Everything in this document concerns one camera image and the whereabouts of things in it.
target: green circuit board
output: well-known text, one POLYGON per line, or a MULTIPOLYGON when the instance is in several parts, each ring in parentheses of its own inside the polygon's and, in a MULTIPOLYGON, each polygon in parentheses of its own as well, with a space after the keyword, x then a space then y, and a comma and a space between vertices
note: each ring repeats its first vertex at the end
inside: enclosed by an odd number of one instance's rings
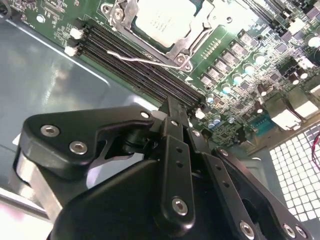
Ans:
MULTIPOLYGON (((13 9, 22 13, 21 20, 26 25, 62 48, 67 45, 70 31, 76 18, 94 20, 100 26, 112 31, 112 27, 100 8, 101 4, 105 2, 113 4, 114 1, 112 0, 36 0, 30 3, 21 0, 9 0, 9 2, 13 9), (42 15, 45 18, 45 22, 39 22, 37 20, 38 15, 42 15)), ((280 2, 291 10, 295 18, 302 20, 304 26, 299 32, 304 36, 313 33, 320 25, 316 17, 310 19, 298 7, 287 1, 280 2)), ((190 60, 193 64, 193 70, 191 72, 172 68, 166 68, 166 70, 202 95, 206 96, 208 93, 214 94, 214 103, 210 105, 211 111, 197 124, 194 124, 194 127, 199 130, 207 128, 207 122, 213 116, 220 115, 221 123, 214 128, 212 140, 219 145, 231 145, 232 137, 242 125, 248 128, 255 128, 259 124, 264 124, 263 122, 268 118, 268 114, 258 114, 254 111, 254 102, 257 99, 257 85, 263 84, 266 87, 273 87, 273 90, 263 98, 264 101, 277 93, 285 96, 286 92, 291 90, 294 85, 281 76, 279 76, 279 79, 273 79, 272 76, 278 72, 277 68, 286 64, 290 57, 298 59, 302 56, 309 56, 313 54, 314 50, 306 46, 304 38, 296 39, 295 37, 291 37, 288 41, 282 40, 275 31, 271 30, 269 25, 249 10, 248 6, 242 1, 228 1, 228 8, 222 9, 222 11, 230 13, 231 21, 228 24, 219 25, 197 50, 190 60), (255 44, 244 44, 241 40, 244 34, 249 35, 255 44), (222 76, 219 79, 212 81, 210 84, 205 84, 202 81, 205 73, 208 72, 210 67, 215 66, 217 59, 221 58, 226 51, 230 51, 235 43, 241 43, 241 46, 247 53, 239 56, 236 55, 238 58, 237 63, 230 66, 227 72, 222 72, 222 76), (281 44, 286 46, 283 51, 277 49, 281 44), (265 57, 265 63, 262 65, 254 64, 253 55, 257 52, 262 53, 265 57), (252 75, 244 73, 244 63, 253 64, 254 73, 252 75), (234 73, 241 74, 243 78, 241 84, 233 84, 232 75, 234 73), (225 83, 229 83, 231 86, 229 94, 222 92, 222 84, 225 83), (230 117, 235 119, 234 123, 227 121, 230 117)), ((119 35, 128 45, 148 55, 141 47, 121 36, 118 32, 114 32, 114 34, 119 35)), ((141 93, 138 89, 86 56, 80 56, 80 58, 125 87, 138 93, 154 105, 160 105, 158 101, 141 93)), ((308 79, 318 74, 318 70, 315 68, 310 68, 306 71, 309 74, 308 78, 301 80, 299 83, 302 89, 304 89, 304 84, 308 79)), ((270 127, 273 126, 269 124, 265 126, 265 129, 269 129, 270 127)))

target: ram slot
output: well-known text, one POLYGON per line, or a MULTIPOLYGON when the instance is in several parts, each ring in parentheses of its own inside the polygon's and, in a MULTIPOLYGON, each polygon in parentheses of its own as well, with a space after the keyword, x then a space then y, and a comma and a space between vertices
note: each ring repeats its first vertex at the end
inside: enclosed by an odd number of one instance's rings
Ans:
MULTIPOLYGON (((122 53, 126 57, 130 58, 140 58, 145 59, 146 57, 134 49, 133 47, 129 47, 122 39, 120 39, 117 35, 115 35, 113 32, 106 30, 105 28, 101 26, 94 26, 92 29, 92 33, 97 34, 104 40, 108 40, 111 43, 115 45, 115 47, 118 48, 118 53, 122 53)), ((154 72, 156 75, 158 75, 160 78, 162 78, 164 81, 168 82, 170 85, 174 84, 176 88, 178 88, 180 91, 182 91, 184 94, 190 95, 191 98, 194 100, 198 100, 200 97, 200 93, 193 90, 192 88, 188 87, 184 82, 182 82, 180 79, 166 71, 164 68, 139 62, 141 66, 143 66, 144 69, 148 69, 152 72, 154 72)))
POLYGON ((202 94, 162 67, 144 62, 125 61, 108 54, 107 50, 127 58, 146 58, 137 49, 128 46, 117 35, 99 25, 90 28, 83 45, 84 56, 159 102, 172 96, 192 110, 204 99, 202 94))

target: surface-mount component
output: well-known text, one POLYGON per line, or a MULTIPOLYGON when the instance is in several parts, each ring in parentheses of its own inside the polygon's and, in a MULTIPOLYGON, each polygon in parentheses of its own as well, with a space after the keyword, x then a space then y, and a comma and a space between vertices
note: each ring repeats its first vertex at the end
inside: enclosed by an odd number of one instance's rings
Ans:
POLYGON ((257 52, 253 55, 253 60, 255 64, 263 65, 266 61, 266 58, 261 52, 257 52))
POLYGON ((221 60, 216 61, 214 66, 223 73, 226 73, 231 70, 231 67, 225 64, 224 62, 222 62, 221 60))
POLYGON ((214 94, 213 93, 209 93, 207 96, 206 96, 206 102, 209 103, 209 104, 213 104, 214 103, 214 94))
POLYGON ((260 95, 262 97, 264 97, 265 95, 267 95, 267 91, 266 91, 266 88, 262 85, 262 84, 259 84, 256 89, 258 90, 258 92, 260 93, 260 95))
POLYGON ((208 78, 207 76, 203 76, 202 78, 201 78, 201 82, 204 84, 204 85, 209 85, 209 84, 211 84, 211 79, 210 78, 208 78))
POLYGON ((238 85, 241 84, 244 80, 240 73, 236 72, 232 75, 233 84, 238 85))
POLYGON ((222 88, 222 92, 224 94, 229 94, 231 92, 231 87, 230 87, 230 84, 229 83, 224 83, 221 85, 221 88, 222 88))
POLYGON ((318 102, 314 97, 306 95, 298 86, 288 92, 287 99, 293 110, 305 119, 319 111, 318 102))
POLYGON ((308 73, 303 68, 298 68, 295 72, 300 79, 306 79, 308 77, 308 73))
POLYGON ((299 83, 299 78, 297 74, 294 72, 291 75, 289 75, 288 80, 293 84, 297 85, 299 83))
POLYGON ((260 101, 258 101, 258 100, 254 102, 254 109, 258 114, 261 114, 264 111, 263 107, 261 106, 260 101))
POLYGON ((248 75, 253 75, 255 73, 255 67, 250 62, 243 64, 242 68, 248 75))
POLYGON ((301 119, 288 107, 279 93, 267 100, 265 106, 271 120, 282 129, 296 130, 301 126, 301 119))
POLYGON ((214 69, 213 67, 211 67, 208 71, 207 74, 212 77, 215 80, 218 80, 220 78, 222 78, 224 75, 219 73, 216 69, 214 69))
POLYGON ((307 35, 304 41, 311 48, 320 47, 320 37, 314 33, 307 35))
POLYGON ((239 39, 249 47, 255 47, 258 44, 257 41, 246 32, 244 32, 239 39))
POLYGON ((275 49, 279 52, 279 53, 284 53, 287 50, 288 46, 285 45, 284 43, 280 43, 275 49))
POLYGON ((239 43, 235 42, 232 46, 231 46, 231 49, 233 50, 233 52, 240 56, 240 57, 243 57, 245 55, 248 54, 248 51, 243 47, 241 46, 239 43))
POLYGON ((239 59, 233 56, 229 51, 226 51, 222 55, 223 60, 225 60, 229 65, 233 66, 237 63, 239 63, 239 59))

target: capacitor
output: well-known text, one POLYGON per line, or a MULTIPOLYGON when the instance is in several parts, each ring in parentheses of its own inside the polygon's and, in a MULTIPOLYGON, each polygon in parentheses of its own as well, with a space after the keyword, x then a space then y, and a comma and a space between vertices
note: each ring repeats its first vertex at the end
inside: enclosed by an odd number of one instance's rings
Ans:
POLYGON ((255 64, 262 65, 265 63, 266 58, 261 52, 257 52, 253 55, 253 60, 254 60, 255 64))
POLYGON ((208 129, 213 129, 213 128, 215 128, 215 124, 214 124, 214 121, 213 120, 209 120, 208 121, 208 129))
POLYGON ((208 104, 213 104, 214 103, 214 95, 213 93, 209 93, 207 96, 206 96, 206 102, 208 104))
POLYGON ((264 111, 259 101, 255 101, 254 108, 258 114, 261 114, 264 111))
POLYGON ((231 92, 231 87, 230 87, 230 84, 229 83, 224 83, 221 85, 221 88, 222 88, 222 92, 224 94, 229 94, 231 92))
POLYGON ((267 91, 266 91, 265 87, 262 84, 259 84, 256 89, 258 90, 258 92, 260 93, 260 95, 262 97, 267 95, 267 91))
POLYGON ((293 84, 293 85, 297 85, 299 83, 299 78, 297 77, 297 75, 295 73, 292 73, 289 77, 288 77, 289 81, 293 84))
POLYGON ((221 117, 220 115, 214 115, 212 120, 213 120, 213 124, 217 126, 221 122, 221 117))
POLYGON ((267 89, 266 89, 265 91, 266 91, 266 94, 269 94, 269 93, 271 93, 273 90, 274 90, 274 86, 270 85, 270 86, 267 87, 267 89))
POLYGON ((320 26, 318 26, 315 31, 314 31, 317 35, 320 35, 320 26))
POLYGON ((234 117, 229 117, 228 118, 228 123, 233 124, 235 122, 235 118, 234 117))
POLYGON ((245 64, 243 64, 243 70, 246 74, 248 75, 252 75, 255 72, 255 68, 254 66, 252 66, 252 64, 250 62, 246 62, 245 64))
POLYGON ((320 47, 320 37, 315 35, 314 33, 309 34, 304 39, 305 43, 311 48, 320 47))
POLYGON ((46 18, 41 14, 38 14, 35 19, 41 24, 44 24, 46 22, 46 18))
POLYGON ((299 68, 296 71, 296 74, 298 75, 298 77, 300 79, 306 79, 308 77, 308 73, 306 72, 306 70, 304 70, 303 68, 299 68))
POLYGON ((232 79, 233 79, 233 84, 235 84, 235 85, 241 84, 243 82, 241 74, 238 72, 236 72, 232 75, 232 79))

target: electrolytic capacitor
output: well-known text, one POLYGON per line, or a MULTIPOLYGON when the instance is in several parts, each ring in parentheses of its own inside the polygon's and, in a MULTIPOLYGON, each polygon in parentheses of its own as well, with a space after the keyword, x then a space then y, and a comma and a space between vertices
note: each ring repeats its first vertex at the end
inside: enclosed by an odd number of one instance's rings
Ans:
POLYGON ((255 68, 250 62, 246 62, 242 67, 244 72, 248 75, 252 75, 255 72, 255 68))
POLYGON ((264 97, 265 95, 267 95, 267 91, 265 89, 265 87, 262 84, 259 84, 257 86, 257 90, 258 92, 261 94, 262 97, 264 97))
POLYGON ((209 104, 213 104, 214 103, 214 94, 213 93, 209 93, 206 96, 206 102, 209 104))
POLYGON ((224 94, 229 94, 231 92, 231 87, 230 87, 230 84, 229 83, 224 83, 221 85, 221 88, 222 88, 222 92, 224 94))
POLYGON ((315 35, 314 33, 309 34, 304 39, 305 43, 311 48, 320 47, 320 37, 315 35))
POLYGON ((213 128, 215 128, 215 124, 214 124, 214 121, 213 120, 209 120, 208 121, 208 129, 213 129, 213 128))
POLYGON ((293 85, 297 85, 299 83, 299 78, 297 77, 297 75, 295 73, 292 73, 289 77, 288 77, 289 81, 293 84, 293 85))
POLYGON ((212 120, 213 120, 213 124, 214 125, 218 125, 219 123, 221 123, 221 116, 220 115, 214 115, 212 120))
POLYGON ((235 85, 241 84, 243 82, 241 74, 238 72, 236 72, 232 75, 232 79, 233 79, 233 84, 235 84, 235 85))
POLYGON ((318 26, 314 31, 318 36, 320 36, 320 26, 318 26))
POLYGON ((255 64, 262 65, 265 63, 266 58, 261 52, 257 52, 253 55, 253 60, 254 60, 255 64))
POLYGON ((303 68, 299 68, 296 71, 296 74, 300 79, 306 79, 308 77, 308 73, 303 68))
POLYGON ((255 101, 255 103, 254 103, 254 108, 255 108, 255 110, 256 110, 256 112, 257 112, 258 114, 261 114, 261 113, 264 111, 263 108, 262 108, 262 106, 261 106, 260 101, 255 101))

